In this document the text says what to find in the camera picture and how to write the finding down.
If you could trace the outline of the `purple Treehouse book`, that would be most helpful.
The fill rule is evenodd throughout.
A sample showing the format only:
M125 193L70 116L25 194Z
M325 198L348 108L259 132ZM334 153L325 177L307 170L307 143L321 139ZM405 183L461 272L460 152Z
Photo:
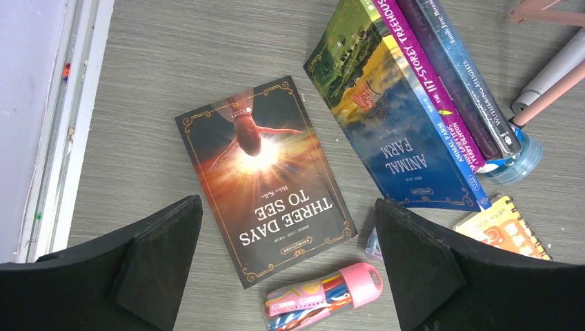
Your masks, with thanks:
M478 172L486 161L397 2L380 0L373 4L450 132L458 149L456 157Z

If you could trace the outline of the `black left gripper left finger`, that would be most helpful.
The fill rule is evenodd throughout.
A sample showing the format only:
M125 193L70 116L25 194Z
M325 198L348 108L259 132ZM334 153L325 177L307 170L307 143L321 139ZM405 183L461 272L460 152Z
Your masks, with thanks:
M1 265L2 330L172 330L202 222L187 196L85 243Z

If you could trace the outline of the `Animal Farm book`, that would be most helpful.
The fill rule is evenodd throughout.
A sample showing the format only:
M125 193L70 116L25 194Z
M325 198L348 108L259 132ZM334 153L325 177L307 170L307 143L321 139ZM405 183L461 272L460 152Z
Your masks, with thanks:
M490 207L374 1L340 1L305 71L380 192L410 208Z

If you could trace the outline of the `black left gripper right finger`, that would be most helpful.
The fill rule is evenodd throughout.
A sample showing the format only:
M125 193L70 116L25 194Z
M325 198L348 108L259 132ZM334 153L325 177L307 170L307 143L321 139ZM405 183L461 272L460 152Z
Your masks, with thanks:
M583 330L584 266L508 252L375 203L402 330Z

